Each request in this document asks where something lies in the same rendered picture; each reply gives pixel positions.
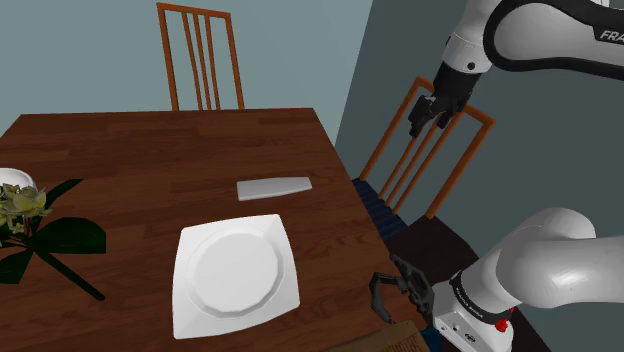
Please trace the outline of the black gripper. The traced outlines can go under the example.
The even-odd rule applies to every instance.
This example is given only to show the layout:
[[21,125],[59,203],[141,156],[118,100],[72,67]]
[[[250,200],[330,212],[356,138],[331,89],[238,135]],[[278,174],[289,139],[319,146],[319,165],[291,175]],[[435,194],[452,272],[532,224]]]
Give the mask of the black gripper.
[[480,77],[480,73],[464,73],[442,62],[433,81],[432,96],[420,96],[408,116],[411,123],[410,136],[417,138],[438,112],[441,113],[436,125],[445,129],[461,113]]

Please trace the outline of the wooden chair with blue seat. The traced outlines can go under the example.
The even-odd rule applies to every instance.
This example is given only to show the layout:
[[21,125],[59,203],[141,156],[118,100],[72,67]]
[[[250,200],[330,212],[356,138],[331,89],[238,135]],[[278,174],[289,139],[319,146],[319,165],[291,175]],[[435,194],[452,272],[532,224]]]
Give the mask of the wooden chair with blue seat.
[[426,151],[425,148],[429,146],[434,132],[438,129],[436,124],[433,124],[429,128],[424,137],[411,139],[392,172],[386,179],[382,189],[380,191],[375,191],[367,182],[367,177],[386,148],[401,118],[406,113],[409,104],[420,88],[432,91],[433,84],[422,77],[417,77],[415,79],[395,116],[392,118],[386,131],[367,160],[360,175],[352,180],[356,192],[383,241],[388,241],[407,228],[407,224],[399,216],[399,210],[407,200],[416,182],[430,165],[433,158],[437,156],[439,150],[444,145],[451,132],[454,131],[455,126],[461,118],[469,116],[480,122],[481,126],[427,208],[425,217],[428,219],[435,217],[448,194],[496,123],[496,120],[492,117],[471,105],[466,105],[463,111],[453,117],[447,127],[442,130],[441,135],[436,140],[435,144],[430,146],[429,151]]

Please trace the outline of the dark robot stand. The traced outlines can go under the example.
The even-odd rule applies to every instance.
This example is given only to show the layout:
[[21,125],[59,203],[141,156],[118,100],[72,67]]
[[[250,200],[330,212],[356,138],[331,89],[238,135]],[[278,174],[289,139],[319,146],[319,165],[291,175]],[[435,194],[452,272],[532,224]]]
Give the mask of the dark robot stand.
[[[390,253],[421,270],[431,285],[449,279],[479,259],[474,250],[437,217],[422,216],[394,236],[384,237],[383,241]],[[512,352],[552,352],[520,308],[514,310],[510,325],[514,328]]]

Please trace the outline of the flat pale grey remote control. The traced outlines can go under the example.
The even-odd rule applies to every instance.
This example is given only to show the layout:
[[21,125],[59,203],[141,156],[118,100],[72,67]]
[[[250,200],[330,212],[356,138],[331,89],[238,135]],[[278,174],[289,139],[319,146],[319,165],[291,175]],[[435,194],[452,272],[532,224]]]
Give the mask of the flat pale grey remote control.
[[308,177],[273,177],[238,181],[236,183],[239,201],[279,197],[310,190]]

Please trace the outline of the tan textured flat object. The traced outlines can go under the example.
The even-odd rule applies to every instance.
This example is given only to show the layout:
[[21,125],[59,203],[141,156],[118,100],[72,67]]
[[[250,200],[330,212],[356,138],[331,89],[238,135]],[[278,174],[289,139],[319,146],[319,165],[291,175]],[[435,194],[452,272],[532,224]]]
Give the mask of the tan textured flat object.
[[323,352],[431,352],[412,320],[405,320]]

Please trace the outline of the white square plate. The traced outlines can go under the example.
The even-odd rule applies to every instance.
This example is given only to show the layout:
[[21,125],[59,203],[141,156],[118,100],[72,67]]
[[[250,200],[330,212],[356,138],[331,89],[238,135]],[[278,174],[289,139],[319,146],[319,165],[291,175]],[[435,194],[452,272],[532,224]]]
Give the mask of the white square plate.
[[300,306],[296,264],[277,214],[185,227],[172,282],[173,336],[219,336]]

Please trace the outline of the brown wooden slat-back chair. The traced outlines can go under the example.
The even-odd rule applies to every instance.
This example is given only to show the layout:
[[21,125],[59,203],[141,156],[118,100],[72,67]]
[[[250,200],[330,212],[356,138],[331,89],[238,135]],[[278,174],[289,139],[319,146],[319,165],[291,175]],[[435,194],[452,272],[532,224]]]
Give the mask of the brown wooden slat-back chair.
[[244,110],[245,101],[231,14],[223,11],[201,9],[197,7],[162,2],[157,2],[156,8],[172,110],[179,111],[180,106],[166,18],[166,14],[168,12],[179,14],[182,20],[191,71],[193,74],[197,107],[200,111],[222,109],[218,79],[216,75],[211,19],[217,18],[224,21],[237,108],[239,110]]

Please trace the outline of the brown wooden table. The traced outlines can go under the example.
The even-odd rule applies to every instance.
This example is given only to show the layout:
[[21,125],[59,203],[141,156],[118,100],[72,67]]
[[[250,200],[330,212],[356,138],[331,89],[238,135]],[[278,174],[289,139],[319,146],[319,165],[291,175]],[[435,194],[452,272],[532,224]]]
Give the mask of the brown wooden table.
[[[376,332],[374,272],[394,265],[310,109],[23,115],[0,137],[0,167],[40,187],[80,183],[53,216],[99,224],[107,250],[63,262],[93,299],[39,258],[0,285],[0,352],[322,352]],[[312,188],[239,201],[238,181],[308,177]],[[237,333],[177,340],[172,276],[183,228],[277,214],[300,306]]]

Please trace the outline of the green plant with pale flowers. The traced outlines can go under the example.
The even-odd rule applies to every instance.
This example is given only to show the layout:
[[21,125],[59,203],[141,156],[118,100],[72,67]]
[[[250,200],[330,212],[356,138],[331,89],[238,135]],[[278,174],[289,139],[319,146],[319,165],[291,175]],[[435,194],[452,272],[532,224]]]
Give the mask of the green plant with pale flowers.
[[0,248],[18,250],[0,258],[0,284],[20,283],[32,257],[38,256],[94,299],[105,299],[102,292],[56,258],[58,254],[104,254],[105,231],[80,217],[42,223],[52,212],[52,204],[79,183],[78,179],[69,179],[50,191],[0,185]]

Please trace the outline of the white round pot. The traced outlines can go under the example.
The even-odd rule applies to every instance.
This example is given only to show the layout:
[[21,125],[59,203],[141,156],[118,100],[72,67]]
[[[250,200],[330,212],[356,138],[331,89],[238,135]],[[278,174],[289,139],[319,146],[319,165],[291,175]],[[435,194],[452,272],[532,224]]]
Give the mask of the white round pot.
[[10,191],[19,191],[25,187],[30,187],[38,191],[38,187],[33,178],[26,172],[14,168],[0,168],[0,187],[5,191],[5,186],[9,186]]

